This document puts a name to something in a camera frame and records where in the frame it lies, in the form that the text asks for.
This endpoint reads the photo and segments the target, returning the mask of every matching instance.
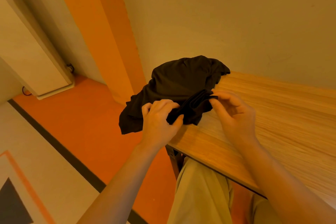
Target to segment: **beige trousers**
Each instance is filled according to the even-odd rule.
[[[188,158],[177,179],[167,224],[232,224],[232,200],[228,179]],[[281,224],[268,200],[255,195],[252,202],[253,224]]]

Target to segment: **dark clothing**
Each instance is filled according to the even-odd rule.
[[[228,73],[230,70],[222,62],[204,56],[173,60],[154,68],[149,83],[126,102],[119,117],[121,133],[141,131],[144,121],[141,107],[161,99],[171,99],[180,105],[170,112],[168,123],[184,114],[184,124],[197,125],[202,113],[212,109],[208,101],[212,98],[211,89]]]

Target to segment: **orange column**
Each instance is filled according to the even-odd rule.
[[[116,102],[146,84],[124,0],[65,0]]]

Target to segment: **wooden table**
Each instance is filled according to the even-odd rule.
[[[336,90],[237,72],[222,76],[215,88],[234,91],[254,107],[260,143],[288,171],[336,208]],[[225,138],[214,110],[204,113],[198,126],[184,125],[169,146],[170,156],[178,157],[179,151],[263,194],[241,155]]]

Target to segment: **hand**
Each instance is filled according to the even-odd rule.
[[[226,138],[237,150],[251,142],[258,142],[255,137],[255,110],[234,93],[212,92],[218,100],[212,98],[209,101],[220,119]]]
[[[143,136],[141,143],[157,151],[165,146],[183,124],[183,115],[180,115],[172,125],[166,121],[170,111],[178,107],[179,104],[170,99],[145,104],[142,107]]]

